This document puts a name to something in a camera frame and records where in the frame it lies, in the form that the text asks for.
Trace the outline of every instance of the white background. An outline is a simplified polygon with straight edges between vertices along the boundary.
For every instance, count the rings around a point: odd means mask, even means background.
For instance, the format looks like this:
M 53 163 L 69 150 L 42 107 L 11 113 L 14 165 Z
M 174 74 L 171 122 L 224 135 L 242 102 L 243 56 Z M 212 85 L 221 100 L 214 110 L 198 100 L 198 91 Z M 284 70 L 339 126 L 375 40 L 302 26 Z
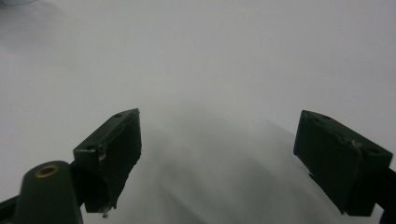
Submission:
M 0 7 L 0 200 L 138 107 L 142 158 L 85 223 L 378 223 L 340 215 L 292 147 L 307 109 L 396 152 L 395 41 L 393 0 Z

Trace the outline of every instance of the white surface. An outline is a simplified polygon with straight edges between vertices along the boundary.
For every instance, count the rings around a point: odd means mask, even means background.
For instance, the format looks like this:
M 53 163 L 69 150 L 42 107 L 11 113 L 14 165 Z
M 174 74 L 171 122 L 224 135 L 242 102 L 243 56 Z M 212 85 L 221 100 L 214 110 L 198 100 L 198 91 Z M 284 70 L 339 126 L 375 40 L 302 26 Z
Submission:
M 377 223 L 341 216 L 292 146 L 308 109 L 396 152 L 395 21 L 391 0 L 0 7 L 0 200 L 138 107 L 142 159 L 85 223 Z

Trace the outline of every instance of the white table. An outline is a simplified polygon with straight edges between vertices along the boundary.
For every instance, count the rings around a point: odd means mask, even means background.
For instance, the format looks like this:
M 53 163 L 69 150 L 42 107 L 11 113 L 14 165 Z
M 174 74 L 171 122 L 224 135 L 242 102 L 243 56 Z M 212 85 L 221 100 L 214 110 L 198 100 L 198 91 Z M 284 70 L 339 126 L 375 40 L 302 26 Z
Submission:
M 292 147 L 308 109 L 396 152 L 395 21 L 392 0 L 0 7 L 0 200 L 138 107 L 142 158 L 85 223 L 378 223 L 341 216 Z

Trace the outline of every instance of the metal object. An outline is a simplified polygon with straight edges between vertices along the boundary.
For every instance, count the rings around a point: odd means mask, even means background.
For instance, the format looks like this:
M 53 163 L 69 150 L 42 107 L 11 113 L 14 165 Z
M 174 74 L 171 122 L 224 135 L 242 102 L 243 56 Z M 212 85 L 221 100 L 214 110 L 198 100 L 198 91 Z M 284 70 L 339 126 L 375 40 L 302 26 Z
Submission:
M 51 161 L 26 173 L 20 196 L 0 203 L 0 224 L 79 224 L 83 203 L 105 217 L 117 207 L 141 146 L 139 110 L 112 116 L 74 149 L 70 165 Z
M 330 117 L 303 111 L 294 154 L 342 214 L 368 217 L 378 203 L 381 223 L 396 223 L 392 153 Z

